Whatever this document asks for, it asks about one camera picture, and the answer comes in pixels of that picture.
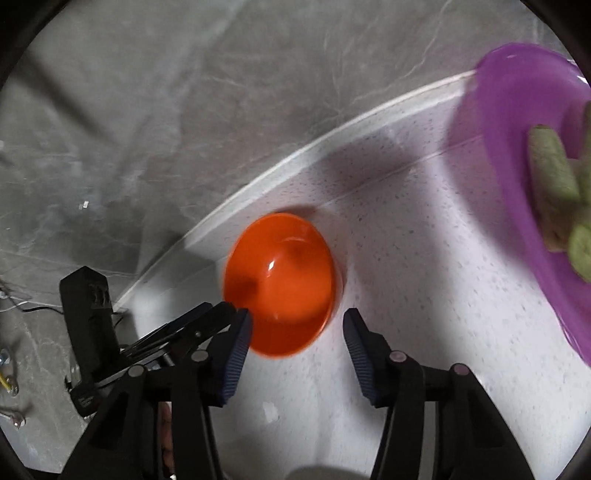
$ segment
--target gray marble floor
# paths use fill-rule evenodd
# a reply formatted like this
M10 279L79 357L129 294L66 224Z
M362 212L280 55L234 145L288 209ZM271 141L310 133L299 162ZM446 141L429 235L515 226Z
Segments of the gray marble floor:
M564 51L518 0L74 0L0 92L0 277L57 304L86 264L116 295L286 155L509 41ZM82 431L64 333L0 314L48 469Z

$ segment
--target purple bowl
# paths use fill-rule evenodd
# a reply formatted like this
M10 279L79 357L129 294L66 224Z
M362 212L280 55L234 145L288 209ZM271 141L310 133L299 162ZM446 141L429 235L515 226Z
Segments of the purple bowl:
M531 208L527 159L527 132L535 124L554 128L569 157L578 158L583 107L591 100L591 89L580 70L561 55L518 43L486 55L476 78L486 151L527 261L569 343L591 365L591 284L574 273L566 254L546 250Z

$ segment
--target purple plastic basin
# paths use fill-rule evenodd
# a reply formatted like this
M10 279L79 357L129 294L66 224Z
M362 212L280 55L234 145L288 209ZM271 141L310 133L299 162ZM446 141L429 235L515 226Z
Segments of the purple plastic basin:
M561 55L529 44L508 44L486 55L476 69L476 97L488 157L527 261L562 325L566 338L591 365L591 284L572 270L566 254L544 247L531 208L527 132L554 128L570 158L582 145L582 112L591 89Z

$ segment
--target orange bowl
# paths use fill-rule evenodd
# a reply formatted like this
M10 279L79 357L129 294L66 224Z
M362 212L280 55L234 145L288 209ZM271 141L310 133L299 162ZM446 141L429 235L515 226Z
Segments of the orange bowl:
M234 244L223 292L226 301L250 310L255 352L288 356L324 329L335 306L337 272L310 222L272 213L250 224Z

